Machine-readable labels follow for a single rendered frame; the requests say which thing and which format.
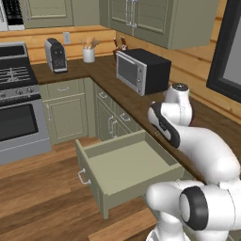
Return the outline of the black window frame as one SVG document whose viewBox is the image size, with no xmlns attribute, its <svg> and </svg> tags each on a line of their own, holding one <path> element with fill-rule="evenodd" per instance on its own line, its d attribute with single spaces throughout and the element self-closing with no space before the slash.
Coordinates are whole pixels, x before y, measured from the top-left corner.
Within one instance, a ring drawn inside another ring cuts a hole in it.
<svg viewBox="0 0 241 241">
<path fill-rule="evenodd" d="M 228 0 L 206 87 L 241 104 L 241 0 Z"/>
</svg>

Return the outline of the sage green drawer front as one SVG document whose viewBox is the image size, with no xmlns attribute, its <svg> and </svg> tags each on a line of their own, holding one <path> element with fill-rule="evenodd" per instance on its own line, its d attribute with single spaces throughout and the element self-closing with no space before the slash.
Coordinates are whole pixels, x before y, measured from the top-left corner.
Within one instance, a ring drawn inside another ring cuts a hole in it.
<svg viewBox="0 0 241 241">
<path fill-rule="evenodd" d="M 98 96 L 110 109 L 112 109 L 112 108 L 113 108 L 112 98 L 111 98 L 104 90 L 102 90 L 100 87 L 97 87 L 97 88 L 96 88 L 96 92 L 97 92 L 97 96 Z M 100 92 L 103 92 L 104 94 L 106 94 L 106 95 L 107 95 L 107 98 L 102 99 L 102 98 L 98 95 Z"/>
<path fill-rule="evenodd" d="M 138 131 L 141 129 L 141 127 L 138 125 L 138 123 L 125 111 L 123 110 L 119 105 L 116 106 L 117 116 L 119 119 L 123 122 L 123 124 L 132 132 Z M 123 121 L 120 117 L 120 114 L 125 113 L 126 118 L 130 118 L 130 121 Z"/>
<path fill-rule="evenodd" d="M 57 88 L 66 88 L 69 87 L 68 91 L 58 91 Z M 68 97 L 75 94 L 83 93 L 84 90 L 84 80 L 83 79 L 75 79 L 69 81 L 63 81 L 53 84 L 48 84 L 48 93 L 51 99 Z"/>
</svg>

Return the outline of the white and black microwave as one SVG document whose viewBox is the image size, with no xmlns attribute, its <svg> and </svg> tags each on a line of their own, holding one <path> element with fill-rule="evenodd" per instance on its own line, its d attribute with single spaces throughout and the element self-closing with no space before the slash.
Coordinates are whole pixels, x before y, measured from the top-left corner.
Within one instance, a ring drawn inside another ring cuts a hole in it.
<svg viewBox="0 0 241 241">
<path fill-rule="evenodd" d="M 0 31 L 24 30 L 19 0 L 0 0 Z"/>
</svg>

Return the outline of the sage green corner upper cabinet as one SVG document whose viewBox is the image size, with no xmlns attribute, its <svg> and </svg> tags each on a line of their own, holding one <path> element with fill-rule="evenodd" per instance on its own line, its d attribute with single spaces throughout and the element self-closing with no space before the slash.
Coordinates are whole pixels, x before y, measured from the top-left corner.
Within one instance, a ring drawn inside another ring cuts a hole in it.
<svg viewBox="0 0 241 241">
<path fill-rule="evenodd" d="M 137 28 L 126 25 L 126 0 L 99 0 L 100 24 L 166 49 L 208 45 L 218 0 L 138 0 Z"/>
</svg>

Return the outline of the white utensil pot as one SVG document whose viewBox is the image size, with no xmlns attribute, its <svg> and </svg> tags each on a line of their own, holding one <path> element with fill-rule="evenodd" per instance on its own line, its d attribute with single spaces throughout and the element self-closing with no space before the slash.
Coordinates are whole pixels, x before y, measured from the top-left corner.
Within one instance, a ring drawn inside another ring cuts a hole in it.
<svg viewBox="0 0 241 241">
<path fill-rule="evenodd" d="M 83 61 L 85 63 L 92 63 L 95 61 L 95 52 L 92 48 L 83 49 Z"/>
</svg>

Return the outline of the black and silver toaster oven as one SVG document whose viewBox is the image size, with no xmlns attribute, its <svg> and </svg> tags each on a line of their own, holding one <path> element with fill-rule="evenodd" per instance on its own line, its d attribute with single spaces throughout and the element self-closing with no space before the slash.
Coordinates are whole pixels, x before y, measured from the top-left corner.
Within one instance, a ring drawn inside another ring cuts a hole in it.
<svg viewBox="0 0 241 241">
<path fill-rule="evenodd" d="M 171 61 L 144 49 L 117 52 L 117 77 L 140 96 L 169 87 Z"/>
</svg>

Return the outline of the knife block with knives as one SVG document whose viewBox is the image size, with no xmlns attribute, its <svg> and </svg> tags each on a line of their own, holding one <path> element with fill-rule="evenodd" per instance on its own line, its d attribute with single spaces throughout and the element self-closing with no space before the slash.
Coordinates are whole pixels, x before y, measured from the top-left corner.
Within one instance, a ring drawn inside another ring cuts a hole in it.
<svg viewBox="0 0 241 241">
<path fill-rule="evenodd" d="M 116 49 L 113 50 L 113 56 L 115 59 L 115 66 L 117 64 L 117 52 L 118 51 L 122 51 L 122 50 L 128 50 L 128 46 L 126 44 L 126 40 L 124 36 L 120 36 L 120 41 L 121 41 L 121 46 L 118 45 L 116 38 L 113 39 L 114 43 L 115 43 L 115 47 Z"/>
</svg>

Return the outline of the stainless steel stove with oven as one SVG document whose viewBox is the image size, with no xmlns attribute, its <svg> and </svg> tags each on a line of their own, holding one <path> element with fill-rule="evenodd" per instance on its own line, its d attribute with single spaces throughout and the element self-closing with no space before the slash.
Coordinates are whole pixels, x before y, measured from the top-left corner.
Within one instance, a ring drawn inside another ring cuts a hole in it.
<svg viewBox="0 0 241 241">
<path fill-rule="evenodd" d="M 0 43 L 0 166 L 52 150 L 23 41 Z"/>
</svg>

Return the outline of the wooden utensils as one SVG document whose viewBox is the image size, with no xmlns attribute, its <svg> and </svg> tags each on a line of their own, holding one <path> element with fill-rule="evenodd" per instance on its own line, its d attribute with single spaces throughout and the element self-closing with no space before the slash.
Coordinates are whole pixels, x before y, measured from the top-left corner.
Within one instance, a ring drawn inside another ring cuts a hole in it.
<svg viewBox="0 0 241 241">
<path fill-rule="evenodd" d="M 87 37 L 86 40 L 80 39 L 80 43 L 84 49 L 94 49 L 97 45 L 100 44 L 100 41 L 96 40 L 95 38 Z"/>
</svg>

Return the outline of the open sage green drawer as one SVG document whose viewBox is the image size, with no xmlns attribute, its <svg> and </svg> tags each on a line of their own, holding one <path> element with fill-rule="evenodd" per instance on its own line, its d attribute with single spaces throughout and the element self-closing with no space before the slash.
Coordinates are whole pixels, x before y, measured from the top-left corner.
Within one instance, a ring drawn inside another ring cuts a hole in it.
<svg viewBox="0 0 241 241">
<path fill-rule="evenodd" d="M 149 185 L 175 181 L 184 168 L 141 130 L 92 146 L 75 143 L 77 161 L 104 218 L 108 210 L 143 196 Z"/>
</svg>

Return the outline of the sage green cabinet door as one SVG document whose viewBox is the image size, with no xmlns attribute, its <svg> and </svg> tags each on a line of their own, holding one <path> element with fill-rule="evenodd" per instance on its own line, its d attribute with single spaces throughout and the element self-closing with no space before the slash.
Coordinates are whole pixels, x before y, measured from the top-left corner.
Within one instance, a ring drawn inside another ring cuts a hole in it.
<svg viewBox="0 0 241 241">
<path fill-rule="evenodd" d="M 52 121 L 48 120 L 46 104 L 50 106 Z M 44 101 L 43 109 L 52 144 L 84 137 L 88 134 L 84 94 Z"/>
<path fill-rule="evenodd" d="M 99 128 L 100 139 L 101 140 L 111 139 L 112 135 L 108 133 L 108 119 L 110 116 L 113 116 L 113 114 L 108 110 L 105 104 L 100 100 L 97 100 L 97 112 L 98 112 L 98 128 Z"/>
</svg>

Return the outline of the silver and black coffee machine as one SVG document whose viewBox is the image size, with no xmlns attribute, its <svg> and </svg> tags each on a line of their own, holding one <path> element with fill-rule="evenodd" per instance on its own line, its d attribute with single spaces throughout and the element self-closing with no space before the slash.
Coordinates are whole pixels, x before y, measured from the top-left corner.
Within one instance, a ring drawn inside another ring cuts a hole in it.
<svg viewBox="0 0 241 241">
<path fill-rule="evenodd" d="M 67 59 L 63 45 L 54 38 L 45 41 L 47 64 L 53 73 L 67 72 Z"/>
</svg>

